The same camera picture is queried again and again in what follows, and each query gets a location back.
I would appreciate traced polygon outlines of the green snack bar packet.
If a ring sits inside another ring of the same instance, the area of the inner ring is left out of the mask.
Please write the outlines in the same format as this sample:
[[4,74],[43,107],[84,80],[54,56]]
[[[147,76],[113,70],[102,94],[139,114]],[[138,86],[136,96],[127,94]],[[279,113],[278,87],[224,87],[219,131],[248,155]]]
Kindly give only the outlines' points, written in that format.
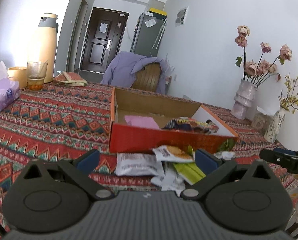
[[195,163],[174,163],[177,173],[189,184],[193,185],[206,177]]

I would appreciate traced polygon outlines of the white grey snack packet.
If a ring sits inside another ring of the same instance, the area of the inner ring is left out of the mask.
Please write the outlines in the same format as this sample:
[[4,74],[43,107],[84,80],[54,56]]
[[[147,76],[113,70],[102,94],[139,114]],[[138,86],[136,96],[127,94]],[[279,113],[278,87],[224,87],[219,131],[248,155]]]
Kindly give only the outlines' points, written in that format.
[[165,176],[161,161],[155,155],[144,153],[118,153],[115,169],[117,176]]

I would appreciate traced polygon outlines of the white cracker snack packet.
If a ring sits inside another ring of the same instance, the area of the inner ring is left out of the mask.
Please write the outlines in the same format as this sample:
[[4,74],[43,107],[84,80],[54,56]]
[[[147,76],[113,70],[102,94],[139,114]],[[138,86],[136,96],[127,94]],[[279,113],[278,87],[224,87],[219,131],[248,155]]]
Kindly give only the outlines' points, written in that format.
[[163,145],[153,148],[152,152],[156,155],[157,161],[165,161],[171,163],[193,163],[194,159],[191,155],[185,153],[178,147]]

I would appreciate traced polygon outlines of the pink snack packet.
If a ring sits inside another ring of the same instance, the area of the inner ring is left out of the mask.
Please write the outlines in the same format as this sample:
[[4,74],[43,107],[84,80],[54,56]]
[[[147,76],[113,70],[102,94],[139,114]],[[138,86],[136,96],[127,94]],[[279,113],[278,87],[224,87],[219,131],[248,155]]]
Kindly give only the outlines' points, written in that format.
[[149,116],[126,115],[125,122],[133,127],[160,129],[155,120]]

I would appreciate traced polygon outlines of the small floral vase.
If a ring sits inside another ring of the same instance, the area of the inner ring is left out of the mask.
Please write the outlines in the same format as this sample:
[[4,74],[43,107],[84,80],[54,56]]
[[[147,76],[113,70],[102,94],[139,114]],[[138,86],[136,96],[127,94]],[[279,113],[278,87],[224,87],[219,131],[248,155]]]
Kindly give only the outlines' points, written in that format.
[[278,136],[280,129],[285,121],[286,110],[280,108],[273,116],[266,132],[264,138],[270,142],[274,143],[276,141],[276,137]]

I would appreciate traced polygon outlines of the glass jar by vase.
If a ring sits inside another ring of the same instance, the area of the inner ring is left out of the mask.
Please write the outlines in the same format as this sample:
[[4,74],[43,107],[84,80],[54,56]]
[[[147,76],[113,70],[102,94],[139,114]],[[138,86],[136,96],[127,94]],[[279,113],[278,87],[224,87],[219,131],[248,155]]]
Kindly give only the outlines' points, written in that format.
[[261,107],[257,107],[251,126],[261,135],[265,135],[265,132],[269,128],[272,119],[273,115],[267,113]]

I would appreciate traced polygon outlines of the patterned red tablecloth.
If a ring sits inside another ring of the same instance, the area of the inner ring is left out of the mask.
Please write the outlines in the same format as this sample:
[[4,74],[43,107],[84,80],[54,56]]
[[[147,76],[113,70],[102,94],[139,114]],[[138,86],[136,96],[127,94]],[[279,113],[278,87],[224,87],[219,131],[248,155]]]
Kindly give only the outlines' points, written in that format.
[[113,89],[103,85],[65,87],[47,84],[40,92],[24,89],[0,112],[0,223],[6,224],[1,204],[22,168],[33,158],[58,161],[77,158],[95,148],[100,165],[91,177],[111,190],[152,192],[147,178],[118,178],[115,155],[108,152],[110,103]]

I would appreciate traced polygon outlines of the dried pink roses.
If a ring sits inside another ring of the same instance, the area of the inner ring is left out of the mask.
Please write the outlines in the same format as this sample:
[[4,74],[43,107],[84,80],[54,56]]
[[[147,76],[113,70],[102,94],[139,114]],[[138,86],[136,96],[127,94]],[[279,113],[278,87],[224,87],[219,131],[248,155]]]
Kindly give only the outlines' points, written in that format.
[[280,79],[278,73],[278,65],[283,65],[292,59],[292,50],[288,45],[281,46],[274,56],[270,56],[272,52],[271,45],[262,42],[259,45],[260,52],[255,55],[247,55],[248,38],[250,36],[250,29],[246,25],[239,25],[237,27],[237,36],[235,43],[242,48],[242,55],[235,60],[235,65],[243,69],[242,80],[248,81],[251,84],[259,87],[270,77],[274,76]]

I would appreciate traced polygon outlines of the purple tissue box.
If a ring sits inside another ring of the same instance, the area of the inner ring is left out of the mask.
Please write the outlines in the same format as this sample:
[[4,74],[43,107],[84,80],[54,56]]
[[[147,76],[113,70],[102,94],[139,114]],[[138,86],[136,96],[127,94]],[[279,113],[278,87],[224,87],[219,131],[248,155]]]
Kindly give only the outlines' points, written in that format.
[[20,96],[18,81],[9,79],[6,66],[0,61],[0,112]]

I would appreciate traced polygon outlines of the folded patterned cloth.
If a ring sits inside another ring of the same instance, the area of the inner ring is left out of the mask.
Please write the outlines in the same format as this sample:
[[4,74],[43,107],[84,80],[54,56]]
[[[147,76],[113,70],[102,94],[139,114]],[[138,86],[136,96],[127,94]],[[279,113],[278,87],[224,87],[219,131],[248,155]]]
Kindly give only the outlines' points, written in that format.
[[68,85],[68,86],[82,86],[88,84],[88,82],[83,79],[79,74],[75,72],[61,72],[56,77],[54,81]]

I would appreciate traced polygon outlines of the cream round container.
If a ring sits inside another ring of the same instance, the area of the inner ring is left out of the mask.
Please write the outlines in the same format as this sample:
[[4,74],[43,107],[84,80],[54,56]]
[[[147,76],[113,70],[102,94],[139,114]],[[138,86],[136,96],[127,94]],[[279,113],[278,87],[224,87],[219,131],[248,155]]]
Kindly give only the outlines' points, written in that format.
[[19,82],[20,89],[28,85],[27,67],[10,67],[7,70],[9,79]]

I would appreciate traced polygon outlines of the wooden chair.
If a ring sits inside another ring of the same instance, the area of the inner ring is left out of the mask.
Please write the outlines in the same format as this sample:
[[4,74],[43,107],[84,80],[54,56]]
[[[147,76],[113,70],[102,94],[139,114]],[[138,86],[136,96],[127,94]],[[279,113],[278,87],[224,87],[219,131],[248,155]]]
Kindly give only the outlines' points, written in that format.
[[144,66],[135,74],[135,82],[132,88],[155,92],[158,87],[159,78],[161,75],[161,67],[159,63],[151,63]]

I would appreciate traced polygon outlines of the cream thermos jug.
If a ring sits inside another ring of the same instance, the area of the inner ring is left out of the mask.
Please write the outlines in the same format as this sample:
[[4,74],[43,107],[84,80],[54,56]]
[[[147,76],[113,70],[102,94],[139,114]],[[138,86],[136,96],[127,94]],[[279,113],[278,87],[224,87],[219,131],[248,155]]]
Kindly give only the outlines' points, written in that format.
[[57,15],[44,13],[38,25],[39,61],[48,64],[44,83],[50,83],[54,78],[54,66],[57,50],[58,23]]

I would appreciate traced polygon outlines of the dark brown door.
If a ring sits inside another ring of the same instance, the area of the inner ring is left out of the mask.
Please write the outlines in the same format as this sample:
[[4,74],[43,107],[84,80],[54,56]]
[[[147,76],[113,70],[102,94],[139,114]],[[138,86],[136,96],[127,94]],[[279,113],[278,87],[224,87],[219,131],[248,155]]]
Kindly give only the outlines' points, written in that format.
[[94,8],[80,70],[103,74],[118,54],[129,13]]

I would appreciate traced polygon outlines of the grey refrigerator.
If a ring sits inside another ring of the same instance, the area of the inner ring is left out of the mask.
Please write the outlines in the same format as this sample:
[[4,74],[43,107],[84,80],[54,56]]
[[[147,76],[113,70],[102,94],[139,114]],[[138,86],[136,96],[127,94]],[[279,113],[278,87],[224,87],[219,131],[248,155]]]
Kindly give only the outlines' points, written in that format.
[[144,12],[139,16],[130,52],[156,57],[166,25],[166,16],[155,12]]

